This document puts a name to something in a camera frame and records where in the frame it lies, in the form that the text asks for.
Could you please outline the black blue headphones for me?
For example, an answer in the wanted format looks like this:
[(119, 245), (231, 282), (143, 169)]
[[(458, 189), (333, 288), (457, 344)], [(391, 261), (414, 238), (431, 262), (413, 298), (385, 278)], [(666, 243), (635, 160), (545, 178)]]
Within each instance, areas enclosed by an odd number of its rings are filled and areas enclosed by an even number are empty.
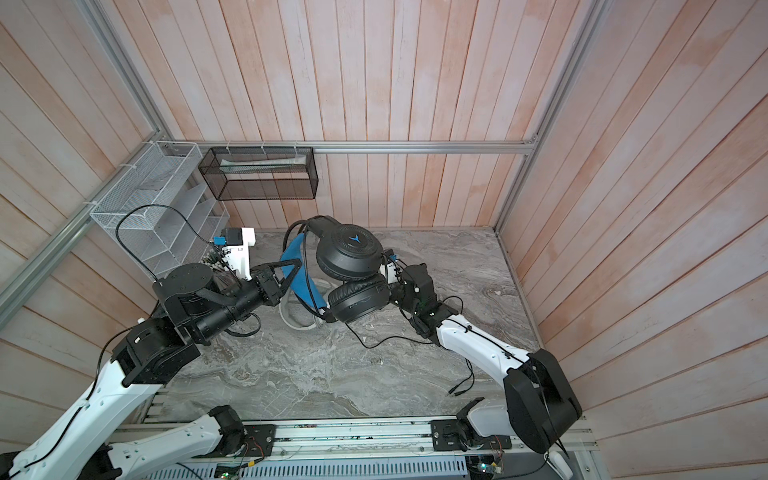
[[(326, 298), (320, 294), (305, 266), (308, 234), (319, 239), (316, 249), (319, 268), (328, 277), (341, 282)], [(298, 220), (284, 235), (281, 259), (300, 262), (298, 268), (285, 266), (283, 275), (293, 277), (291, 290), (310, 313), (328, 323), (349, 323), (389, 303), (388, 282), (380, 273), (383, 247), (361, 226), (342, 224), (329, 216)]]

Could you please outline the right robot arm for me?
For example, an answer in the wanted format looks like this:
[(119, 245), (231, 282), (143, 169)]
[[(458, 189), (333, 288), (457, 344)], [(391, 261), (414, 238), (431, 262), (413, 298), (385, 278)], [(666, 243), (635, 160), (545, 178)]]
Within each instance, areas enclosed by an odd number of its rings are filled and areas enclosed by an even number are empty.
[(457, 415), (465, 436), (516, 437), (544, 454), (582, 416), (583, 410), (557, 359), (539, 349), (513, 347), (472, 324), (440, 301), (424, 264), (380, 268), (390, 302), (405, 312), (421, 337), (452, 351), (502, 388), (501, 400), (475, 399)]

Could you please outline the white headphones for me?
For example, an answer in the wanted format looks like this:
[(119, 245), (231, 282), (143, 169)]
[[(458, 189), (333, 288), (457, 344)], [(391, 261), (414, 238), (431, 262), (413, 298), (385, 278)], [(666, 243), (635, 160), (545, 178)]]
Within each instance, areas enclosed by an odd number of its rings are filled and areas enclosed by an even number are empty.
[(286, 326), (299, 332), (315, 330), (327, 324), (324, 319), (308, 312), (293, 290), (289, 290), (281, 299), (278, 314)]

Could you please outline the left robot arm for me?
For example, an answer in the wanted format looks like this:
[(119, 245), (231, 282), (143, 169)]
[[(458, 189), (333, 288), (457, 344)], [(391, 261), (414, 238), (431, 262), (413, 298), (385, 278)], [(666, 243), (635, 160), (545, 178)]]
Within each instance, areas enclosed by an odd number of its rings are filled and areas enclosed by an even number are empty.
[(103, 347), (93, 383), (26, 449), (1, 456), (4, 479), (134, 479), (197, 456), (242, 456), (245, 427), (228, 405), (136, 443), (110, 445), (117, 427), (187, 364), (203, 346), (252, 316), (276, 306), (302, 267), (300, 257), (229, 268), (220, 288), (212, 266), (188, 263), (158, 279), (151, 315)]

